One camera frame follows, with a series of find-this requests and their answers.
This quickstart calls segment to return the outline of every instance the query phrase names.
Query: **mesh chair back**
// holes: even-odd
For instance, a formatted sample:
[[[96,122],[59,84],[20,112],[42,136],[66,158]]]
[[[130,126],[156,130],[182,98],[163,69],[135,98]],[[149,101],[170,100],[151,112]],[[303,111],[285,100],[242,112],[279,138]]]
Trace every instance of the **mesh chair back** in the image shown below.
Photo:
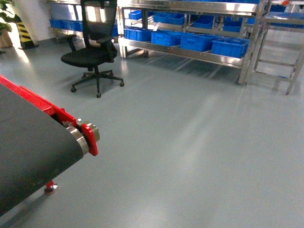
[[[81,0],[80,4],[85,45],[90,46],[90,39],[112,36],[117,0]]]

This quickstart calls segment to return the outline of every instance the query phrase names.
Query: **chair seat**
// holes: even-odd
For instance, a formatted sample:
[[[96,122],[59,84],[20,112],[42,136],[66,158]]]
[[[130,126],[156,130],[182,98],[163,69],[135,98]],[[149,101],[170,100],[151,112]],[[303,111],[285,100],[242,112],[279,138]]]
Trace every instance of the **chair seat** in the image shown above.
[[[101,48],[85,47],[83,49],[67,53],[61,57],[61,61],[75,67],[96,67],[109,60],[107,52]]]

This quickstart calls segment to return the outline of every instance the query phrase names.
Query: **green leaves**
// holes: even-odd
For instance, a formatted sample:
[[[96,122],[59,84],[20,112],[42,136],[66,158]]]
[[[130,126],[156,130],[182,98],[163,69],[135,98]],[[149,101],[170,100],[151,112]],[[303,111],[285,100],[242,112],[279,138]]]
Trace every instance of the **green leaves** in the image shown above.
[[[7,4],[13,4],[12,0],[0,0],[0,18],[2,18],[5,22],[0,22],[0,35],[2,34],[2,30],[7,30],[8,32],[12,31],[12,27],[10,26],[10,22],[14,21],[14,18],[10,17],[14,16],[11,12],[7,11]]]

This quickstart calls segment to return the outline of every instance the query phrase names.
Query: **chair base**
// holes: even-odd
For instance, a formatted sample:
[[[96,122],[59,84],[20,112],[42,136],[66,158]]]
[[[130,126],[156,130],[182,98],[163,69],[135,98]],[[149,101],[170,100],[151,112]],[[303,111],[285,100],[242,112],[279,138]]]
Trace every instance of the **chair base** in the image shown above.
[[[80,81],[72,84],[71,92],[72,93],[76,92],[76,88],[75,88],[76,85],[79,85],[81,83],[90,81],[92,79],[96,79],[96,85],[97,85],[97,95],[96,95],[96,97],[100,98],[101,97],[101,93],[100,93],[100,89],[99,89],[99,79],[100,78],[118,80],[118,81],[121,81],[120,87],[124,86],[124,80],[120,77],[115,77],[112,70],[106,70],[106,71],[99,72],[98,68],[95,67],[95,72],[85,72]]]

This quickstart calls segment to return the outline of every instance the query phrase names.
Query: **hazard stripe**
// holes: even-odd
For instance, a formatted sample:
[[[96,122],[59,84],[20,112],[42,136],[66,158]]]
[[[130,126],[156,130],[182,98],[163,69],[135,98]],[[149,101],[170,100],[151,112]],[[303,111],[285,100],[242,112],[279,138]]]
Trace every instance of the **hazard stripe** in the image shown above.
[[[28,32],[26,28],[24,28],[24,29],[19,28],[19,31],[21,31],[21,32]]]
[[[19,32],[19,35],[22,35],[22,36],[29,36],[29,33],[27,33],[27,32]]]
[[[25,25],[23,24],[23,22],[17,23],[18,26],[25,28]]]
[[[28,41],[32,41],[32,40],[31,40],[31,39],[27,39],[27,38],[21,37],[21,38],[20,38],[20,41],[21,41],[21,42],[28,42]]]
[[[25,38],[25,39],[31,39],[30,36],[21,36],[21,37],[23,37],[23,38]]]

